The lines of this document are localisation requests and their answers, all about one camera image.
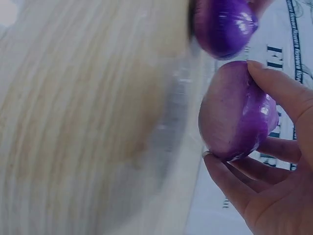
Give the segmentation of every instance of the fingernail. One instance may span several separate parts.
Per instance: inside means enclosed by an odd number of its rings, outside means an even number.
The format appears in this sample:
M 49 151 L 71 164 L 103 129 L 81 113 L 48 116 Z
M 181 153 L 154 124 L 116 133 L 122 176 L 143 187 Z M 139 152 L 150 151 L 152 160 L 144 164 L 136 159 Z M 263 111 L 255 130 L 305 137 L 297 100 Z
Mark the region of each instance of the fingernail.
M 262 69 L 265 69 L 266 67 L 260 63 L 260 62 L 257 62 L 257 61 L 253 61 L 253 60 L 246 60 L 247 64 L 258 69 L 258 70 L 262 70 Z
M 204 159 L 209 154 L 211 154 L 210 151 L 205 151 L 204 153 L 202 153 L 202 158 Z

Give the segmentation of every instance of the onion skin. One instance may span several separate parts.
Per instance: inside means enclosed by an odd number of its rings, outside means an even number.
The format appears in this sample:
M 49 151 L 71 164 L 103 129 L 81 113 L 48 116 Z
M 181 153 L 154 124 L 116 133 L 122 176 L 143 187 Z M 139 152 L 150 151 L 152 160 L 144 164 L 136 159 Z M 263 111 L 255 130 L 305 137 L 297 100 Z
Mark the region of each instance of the onion skin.
M 199 130 L 207 148 L 227 162 L 256 150 L 278 121 L 276 102 L 253 81 L 245 61 L 220 67 L 199 112 Z
M 202 49 L 216 59 L 236 56 L 258 25 L 246 0 L 196 0 L 196 38 Z

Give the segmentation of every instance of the purple vegetable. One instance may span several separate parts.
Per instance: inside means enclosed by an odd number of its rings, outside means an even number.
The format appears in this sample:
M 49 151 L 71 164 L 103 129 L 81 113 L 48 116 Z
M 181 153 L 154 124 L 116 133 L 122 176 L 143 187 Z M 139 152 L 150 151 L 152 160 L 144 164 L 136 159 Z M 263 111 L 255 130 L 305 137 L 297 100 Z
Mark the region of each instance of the purple vegetable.
M 238 54 L 257 28 L 258 19 L 246 0 L 196 0 L 196 38 L 216 59 Z
M 199 130 L 221 160 L 246 157 L 278 124 L 276 102 L 250 76 L 247 63 L 223 65 L 213 76 L 199 113 Z

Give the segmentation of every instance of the finger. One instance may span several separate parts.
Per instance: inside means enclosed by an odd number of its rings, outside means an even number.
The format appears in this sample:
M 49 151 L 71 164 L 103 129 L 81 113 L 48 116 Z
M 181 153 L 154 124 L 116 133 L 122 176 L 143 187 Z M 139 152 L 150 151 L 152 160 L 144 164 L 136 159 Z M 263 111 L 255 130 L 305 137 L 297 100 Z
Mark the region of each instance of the finger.
M 285 180 L 291 174 L 289 170 L 275 168 L 250 157 L 245 157 L 230 164 L 251 179 L 261 180 L 271 185 Z
M 313 91 L 286 74 L 276 70 L 263 69 L 262 64 L 248 61 L 248 70 L 254 81 L 287 112 L 293 123 L 313 107 Z
M 249 6 L 254 14 L 261 18 L 266 9 L 274 2 L 274 0 L 252 0 L 249 2 Z
M 302 155 L 297 141 L 274 137 L 267 137 L 257 151 L 294 164 L 299 162 Z
M 231 173 L 233 173 L 234 176 L 236 176 L 241 182 L 249 186 L 255 192 L 262 192 L 270 187 L 270 185 L 265 182 L 252 180 L 251 178 L 241 173 L 239 170 L 237 170 L 235 167 L 233 167 L 229 163 L 224 163 L 224 165 L 228 168 L 228 170 Z
M 224 195 L 243 216 L 245 209 L 256 192 L 237 179 L 227 167 L 212 154 L 204 157 L 204 162 L 211 178 Z

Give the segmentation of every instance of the purple onion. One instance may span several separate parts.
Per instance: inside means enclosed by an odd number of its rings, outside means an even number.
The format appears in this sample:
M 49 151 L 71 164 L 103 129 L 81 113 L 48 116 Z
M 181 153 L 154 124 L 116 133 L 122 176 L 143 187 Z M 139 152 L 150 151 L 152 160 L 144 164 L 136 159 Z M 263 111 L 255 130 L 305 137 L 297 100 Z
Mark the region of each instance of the purple onion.
M 253 81 L 246 62 L 230 62 L 216 72 L 199 112 L 200 134 L 215 156 L 246 157 L 277 124 L 276 102 Z
M 258 19 L 246 0 L 196 0 L 196 38 L 216 59 L 237 55 L 257 28 Z

